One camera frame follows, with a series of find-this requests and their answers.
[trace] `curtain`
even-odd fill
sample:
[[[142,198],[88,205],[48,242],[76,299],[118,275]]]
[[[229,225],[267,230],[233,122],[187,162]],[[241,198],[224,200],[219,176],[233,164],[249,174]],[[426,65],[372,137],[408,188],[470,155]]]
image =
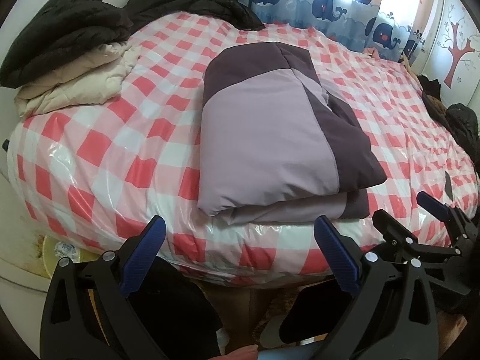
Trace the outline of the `curtain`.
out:
[[[352,51],[378,49],[398,61],[405,52],[414,62],[434,0],[238,0],[264,23],[315,27]]]

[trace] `red and white checkered bedspread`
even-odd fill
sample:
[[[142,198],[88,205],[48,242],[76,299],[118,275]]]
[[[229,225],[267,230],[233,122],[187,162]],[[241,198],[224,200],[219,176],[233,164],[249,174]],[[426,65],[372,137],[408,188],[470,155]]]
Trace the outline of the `red and white checkered bedspread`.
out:
[[[197,210],[202,74],[223,49],[250,42],[308,48],[317,73],[354,109],[388,175],[369,189],[371,213],[383,208],[420,242],[445,244],[444,227],[415,197],[426,191],[452,204],[447,171],[454,202],[474,214],[472,162],[428,116],[399,64],[350,52],[312,28],[247,32],[186,13],[150,23],[133,40],[144,49],[121,97],[32,117],[11,137],[11,183],[33,218],[71,242],[117,249],[158,214],[168,228],[160,255],[206,280],[280,286],[327,269],[311,224],[227,226]],[[382,239],[369,218],[334,224],[365,248]]]

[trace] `tree decal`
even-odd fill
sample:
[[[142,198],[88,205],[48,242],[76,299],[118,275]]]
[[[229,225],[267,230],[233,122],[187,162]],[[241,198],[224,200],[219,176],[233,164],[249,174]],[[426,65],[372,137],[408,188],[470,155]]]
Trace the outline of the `tree decal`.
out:
[[[462,31],[458,31],[459,27],[460,29],[463,28],[465,25],[465,17],[467,15],[465,7],[462,7],[463,11],[463,17],[457,22],[453,23],[452,21],[452,12],[455,9],[455,5],[450,5],[450,8],[448,10],[448,20],[446,21],[443,25],[446,30],[446,34],[442,34],[443,36],[443,41],[439,40],[437,42],[437,45],[440,46],[441,48],[447,49],[453,57],[453,62],[452,62],[452,67],[450,68],[450,71],[447,74],[447,77],[445,78],[445,84],[447,87],[452,88],[452,82],[455,76],[455,71],[457,70],[458,64],[463,63],[465,64],[465,67],[468,71],[470,69],[476,69],[477,67],[474,64],[474,61],[471,59],[465,59],[463,58],[465,55],[469,53],[475,53],[476,50],[471,46],[472,40],[474,38],[477,38],[477,40],[480,40],[480,36],[477,34],[472,34],[469,37],[465,37],[465,34]]]

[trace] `silver screw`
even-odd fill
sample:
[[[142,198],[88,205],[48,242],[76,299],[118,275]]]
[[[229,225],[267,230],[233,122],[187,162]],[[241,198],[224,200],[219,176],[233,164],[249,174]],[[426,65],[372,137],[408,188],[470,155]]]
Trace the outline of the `silver screw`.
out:
[[[420,268],[422,266],[422,263],[419,259],[411,259],[410,264],[412,264],[415,268]]]
[[[60,261],[58,262],[58,264],[63,267],[63,266],[67,266],[68,264],[70,263],[70,259],[68,257],[63,257],[60,259]]]
[[[115,252],[108,250],[104,254],[102,254],[102,259],[104,261],[112,261],[115,258]]]
[[[378,256],[375,253],[372,253],[369,251],[366,255],[365,258],[370,261],[371,263],[374,263],[375,261],[378,260]]]

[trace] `red tree trunk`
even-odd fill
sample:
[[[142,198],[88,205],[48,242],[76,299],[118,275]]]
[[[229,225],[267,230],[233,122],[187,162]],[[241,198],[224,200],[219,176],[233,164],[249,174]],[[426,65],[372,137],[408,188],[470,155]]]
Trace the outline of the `red tree trunk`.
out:
[[[455,76],[455,71],[457,70],[457,66],[460,62],[460,59],[462,59],[462,57],[465,54],[474,53],[475,50],[470,46],[470,39],[467,39],[466,46],[463,50],[460,50],[458,48],[458,43],[457,43],[458,23],[457,24],[450,23],[450,24],[452,25],[452,28],[453,28],[453,48],[449,47],[448,51],[452,54],[453,63],[452,63],[452,67],[450,68],[450,71],[447,74],[447,77],[445,78],[444,83],[447,85],[447,87],[452,88],[453,77]]]

